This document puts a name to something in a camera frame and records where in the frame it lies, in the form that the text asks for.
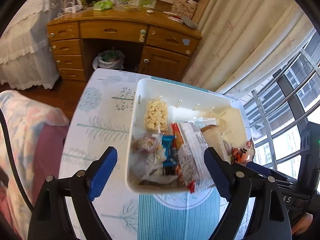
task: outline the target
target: hand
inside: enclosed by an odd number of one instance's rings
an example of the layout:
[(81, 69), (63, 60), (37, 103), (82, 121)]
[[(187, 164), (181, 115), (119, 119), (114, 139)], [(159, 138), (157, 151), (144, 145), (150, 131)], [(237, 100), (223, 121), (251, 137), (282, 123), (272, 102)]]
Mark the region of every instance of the hand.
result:
[(311, 225), (313, 216), (309, 213), (305, 213), (300, 220), (291, 228), (291, 234), (301, 235)]

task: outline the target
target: white plastic bag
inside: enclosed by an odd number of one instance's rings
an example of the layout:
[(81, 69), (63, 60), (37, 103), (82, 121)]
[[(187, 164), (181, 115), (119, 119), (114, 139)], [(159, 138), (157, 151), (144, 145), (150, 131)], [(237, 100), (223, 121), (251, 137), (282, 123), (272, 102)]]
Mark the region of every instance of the white plastic bag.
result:
[[(115, 62), (106, 62), (102, 60), (102, 56), (108, 52), (114, 51), (117, 56), (119, 57), (119, 60)], [(92, 67), (94, 70), (97, 68), (106, 68), (106, 69), (124, 69), (123, 63), (124, 63), (124, 57), (125, 55), (120, 50), (106, 50), (104, 52), (101, 52), (97, 55), (97, 57), (94, 58), (92, 62)]]

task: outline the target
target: wooden desk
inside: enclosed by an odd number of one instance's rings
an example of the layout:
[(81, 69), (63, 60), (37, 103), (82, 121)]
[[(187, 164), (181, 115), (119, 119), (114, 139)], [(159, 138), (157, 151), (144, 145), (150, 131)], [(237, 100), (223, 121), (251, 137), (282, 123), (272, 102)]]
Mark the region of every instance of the wooden desk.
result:
[(52, 52), (63, 79), (87, 81), (99, 52), (120, 49), (139, 73), (179, 81), (201, 33), (155, 11), (94, 11), (66, 14), (47, 24)]

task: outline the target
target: green tissue package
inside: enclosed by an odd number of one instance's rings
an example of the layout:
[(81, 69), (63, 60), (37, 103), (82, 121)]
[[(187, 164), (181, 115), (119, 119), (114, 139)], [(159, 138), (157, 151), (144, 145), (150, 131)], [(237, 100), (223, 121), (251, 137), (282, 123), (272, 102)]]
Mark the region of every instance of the green tissue package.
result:
[(112, 8), (112, 1), (110, 1), (110, 0), (99, 1), (93, 5), (93, 9), (95, 11), (103, 11), (103, 10), (108, 10), (111, 8)]

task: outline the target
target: curtain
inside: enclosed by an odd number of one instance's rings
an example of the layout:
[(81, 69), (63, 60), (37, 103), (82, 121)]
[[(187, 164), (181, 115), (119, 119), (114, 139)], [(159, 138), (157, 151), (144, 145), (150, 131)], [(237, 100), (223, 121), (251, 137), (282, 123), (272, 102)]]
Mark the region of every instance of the curtain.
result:
[(315, 33), (294, 0), (210, 0), (182, 82), (240, 99)]
[(52, 88), (59, 78), (49, 51), (46, 24), (61, 12), (61, 0), (27, 0), (0, 38), (0, 82), (11, 88)]

